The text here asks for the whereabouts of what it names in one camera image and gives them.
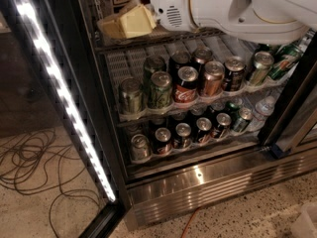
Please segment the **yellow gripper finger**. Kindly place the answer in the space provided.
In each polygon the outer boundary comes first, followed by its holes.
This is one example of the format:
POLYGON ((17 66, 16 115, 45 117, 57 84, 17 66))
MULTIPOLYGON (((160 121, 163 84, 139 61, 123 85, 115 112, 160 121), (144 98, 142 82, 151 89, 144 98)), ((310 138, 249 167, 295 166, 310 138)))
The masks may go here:
POLYGON ((157 26, 149 6, 131 0, 117 14, 97 22, 98 29, 111 39, 131 39, 150 34, 157 26))

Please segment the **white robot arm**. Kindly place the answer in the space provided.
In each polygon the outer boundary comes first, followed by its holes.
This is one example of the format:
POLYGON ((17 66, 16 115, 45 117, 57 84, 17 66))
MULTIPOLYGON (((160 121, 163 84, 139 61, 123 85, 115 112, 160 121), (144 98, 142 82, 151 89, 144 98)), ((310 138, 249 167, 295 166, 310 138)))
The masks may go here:
POLYGON ((156 26, 168 31, 218 29, 242 40, 286 44, 317 29, 317 0, 132 0, 119 13, 97 22, 106 36, 144 36, 156 26))

